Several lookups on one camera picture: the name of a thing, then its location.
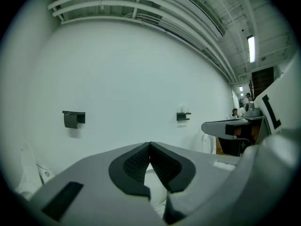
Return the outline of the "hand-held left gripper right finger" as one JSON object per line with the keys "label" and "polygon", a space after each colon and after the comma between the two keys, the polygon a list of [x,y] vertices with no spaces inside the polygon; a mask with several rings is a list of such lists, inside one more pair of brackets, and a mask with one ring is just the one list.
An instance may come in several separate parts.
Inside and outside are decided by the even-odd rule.
{"label": "hand-held left gripper right finger", "polygon": [[238,160],[151,142],[150,163],[167,190],[165,222],[191,215],[223,184]]}

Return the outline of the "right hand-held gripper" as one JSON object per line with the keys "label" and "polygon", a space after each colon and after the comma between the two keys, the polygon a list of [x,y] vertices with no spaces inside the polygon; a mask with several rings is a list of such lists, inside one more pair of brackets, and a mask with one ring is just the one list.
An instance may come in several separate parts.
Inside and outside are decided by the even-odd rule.
{"label": "right hand-held gripper", "polygon": [[[301,223],[301,56],[255,100],[271,134],[248,147],[225,182],[179,226],[298,226]],[[234,140],[245,119],[204,122],[204,133]]]}

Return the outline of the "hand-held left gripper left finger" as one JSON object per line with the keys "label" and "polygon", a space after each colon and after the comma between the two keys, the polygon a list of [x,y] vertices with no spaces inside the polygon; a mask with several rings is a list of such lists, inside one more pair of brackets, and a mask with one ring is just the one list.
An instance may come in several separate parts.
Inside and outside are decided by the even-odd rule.
{"label": "hand-held left gripper left finger", "polygon": [[109,176],[109,165],[141,144],[79,160],[43,185],[30,199],[46,226],[162,226],[148,196],[129,195]]}

